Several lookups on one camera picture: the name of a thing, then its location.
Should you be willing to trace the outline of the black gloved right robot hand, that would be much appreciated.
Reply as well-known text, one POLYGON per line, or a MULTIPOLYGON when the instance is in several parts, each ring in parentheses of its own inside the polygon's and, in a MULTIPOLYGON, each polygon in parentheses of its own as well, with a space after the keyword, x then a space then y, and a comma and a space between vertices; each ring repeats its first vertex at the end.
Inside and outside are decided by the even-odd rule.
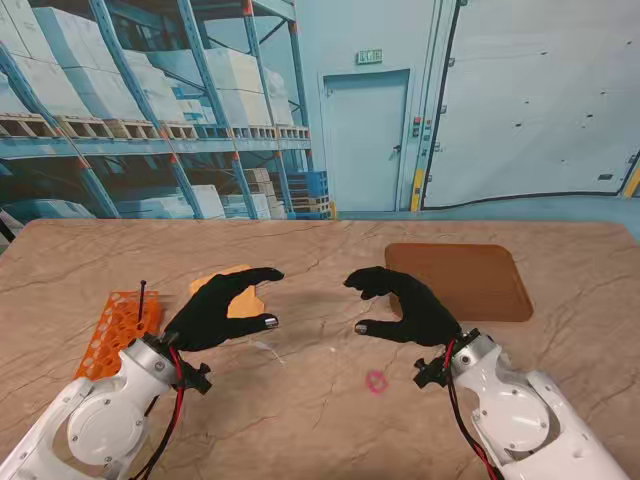
POLYGON ((362 300, 394 294, 400 302, 399 321, 360 320, 354 327, 359 335, 434 347, 448 345, 462 332, 432 290, 409 274, 380 266, 368 267, 351 273, 344 286, 359 291, 362 300))

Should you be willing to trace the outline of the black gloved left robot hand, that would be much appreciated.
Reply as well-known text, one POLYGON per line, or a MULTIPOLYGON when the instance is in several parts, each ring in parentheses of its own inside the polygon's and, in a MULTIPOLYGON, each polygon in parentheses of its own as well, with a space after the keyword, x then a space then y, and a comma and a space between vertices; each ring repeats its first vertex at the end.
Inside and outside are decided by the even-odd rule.
POLYGON ((277 328, 279 321, 270 313, 232 318, 228 307, 247 288, 283 278, 281 271, 271 267, 214 276, 173 317, 162 339, 176 350, 199 352, 226 340, 277 328))

